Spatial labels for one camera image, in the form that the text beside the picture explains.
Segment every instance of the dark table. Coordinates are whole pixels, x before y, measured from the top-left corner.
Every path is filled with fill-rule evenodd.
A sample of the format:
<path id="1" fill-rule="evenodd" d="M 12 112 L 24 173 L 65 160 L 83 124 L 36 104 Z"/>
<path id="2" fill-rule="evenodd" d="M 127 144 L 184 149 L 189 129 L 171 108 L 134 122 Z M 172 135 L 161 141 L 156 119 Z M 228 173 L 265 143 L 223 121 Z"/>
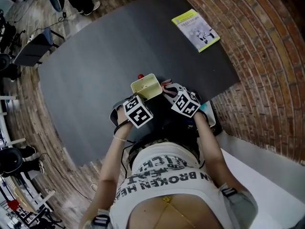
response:
<path id="1" fill-rule="evenodd" d="M 171 78 L 203 103 L 239 81 L 219 42 L 199 53 L 172 23 L 191 8 L 187 0 L 137 0 L 82 29 L 39 68 L 44 100 L 75 164 L 106 154 L 112 106 L 132 94 L 138 74 Z M 132 138 L 149 130 L 134 129 Z"/>

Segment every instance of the yellow container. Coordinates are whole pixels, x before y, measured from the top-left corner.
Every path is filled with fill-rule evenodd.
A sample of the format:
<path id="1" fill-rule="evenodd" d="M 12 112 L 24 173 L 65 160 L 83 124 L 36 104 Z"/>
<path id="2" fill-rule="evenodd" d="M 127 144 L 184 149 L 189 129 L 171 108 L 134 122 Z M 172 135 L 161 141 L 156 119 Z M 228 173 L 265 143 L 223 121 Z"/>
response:
<path id="1" fill-rule="evenodd" d="M 132 92 L 149 100 L 162 93 L 162 87 L 154 74 L 149 74 L 131 84 Z"/>

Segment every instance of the book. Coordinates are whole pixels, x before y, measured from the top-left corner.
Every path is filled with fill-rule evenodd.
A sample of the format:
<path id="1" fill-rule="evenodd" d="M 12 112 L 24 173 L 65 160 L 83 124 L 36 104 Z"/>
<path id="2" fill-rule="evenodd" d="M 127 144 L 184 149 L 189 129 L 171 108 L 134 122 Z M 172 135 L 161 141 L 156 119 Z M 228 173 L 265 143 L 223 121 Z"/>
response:
<path id="1" fill-rule="evenodd" d="M 172 22 L 190 40 L 198 52 L 202 52 L 220 39 L 204 18 L 193 9 L 173 18 Z"/>

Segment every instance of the white t-shirt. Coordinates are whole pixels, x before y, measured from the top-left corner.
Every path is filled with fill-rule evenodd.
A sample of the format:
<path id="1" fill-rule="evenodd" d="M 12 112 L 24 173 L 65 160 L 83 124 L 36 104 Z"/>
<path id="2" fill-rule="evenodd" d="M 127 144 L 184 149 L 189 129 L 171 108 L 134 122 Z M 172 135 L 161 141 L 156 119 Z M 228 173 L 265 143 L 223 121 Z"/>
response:
<path id="1" fill-rule="evenodd" d="M 235 216 L 231 206 L 234 201 L 226 198 L 222 190 L 226 185 L 217 188 L 212 179 L 202 170 L 195 156 L 175 143 L 159 143 L 142 150 L 135 158 L 132 166 L 132 175 L 118 188 L 116 198 L 110 208 L 110 220 L 105 224 L 108 213 L 99 211 L 96 220 L 88 228 L 115 228 L 126 229 L 128 219 L 133 209 L 142 201 L 171 194 L 197 195 L 205 201 L 225 229 L 246 228 L 240 222 L 244 218 Z M 249 193 L 238 193 L 235 201 L 242 202 L 243 211 L 245 202 L 250 205 L 247 211 L 254 217 L 257 206 Z M 104 222 L 99 224 L 101 216 Z"/>

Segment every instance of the wooden floor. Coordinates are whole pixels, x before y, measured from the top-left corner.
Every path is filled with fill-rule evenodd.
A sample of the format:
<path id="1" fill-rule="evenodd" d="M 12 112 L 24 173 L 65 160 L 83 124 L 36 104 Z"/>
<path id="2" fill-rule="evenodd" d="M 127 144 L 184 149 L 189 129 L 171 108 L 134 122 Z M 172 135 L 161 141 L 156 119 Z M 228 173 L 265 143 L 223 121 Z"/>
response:
<path id="1" fill-rule="evenodd" d="M 65 38 L 69 38 L 106 13 L 133 0 L 99 1 L 102 3 L 99 9 L 90 16 L 82 16 L 66 0 L 64 11 L 67 13 L 67 18 L 64 22 L 52 26 L 52 29 Z M 24 13 L 22 19 L 14 24 L 17 32 L 26 30 L 21 36 L 22 45 L 28 41 L 29 36 L 36 28 L 47 27 L 57 22 L 61 16 L 61 13 L 56 13 L 53 10 L 49 0 L 29 0 L 14 5 L 6 19 L 12 24 Z M 55 43 L 60 45 L 62 42 L 61 40 L 55 40 Z M 83 167 L 76 167 L 69 159 L 63 143 L 52 125 L 44 103 L 37 67 L 24 67 L 21 78 L 13 83 L 9 79 L 3 80 L 4 93 L 18 97 L 16 101 L 10 101 L 7 104 L 8 115 L 6 120 L 11 139 L 25 137 L 27 139 L 26 144 L 35 146 L 40 153 L 48 153 L 61 174 L 83 195 L 93 198 L 94 193 L 91 191 L 90 185 L 96 183 L 98 179 L 102 160 L 96 160 Z M 63 220 L 67 228 L 77 228 L 78 222 L 90 201 L 81 196 L 60 176 L 47 156 L 44 156 L 43 160 L 45 174 L 35 178 L 34 184 L 45 195 L 48 190 L 54 189 L 56 191 L 56 194 L 49 200 L 50 205 L 54 208 L 55 215 Z"/>

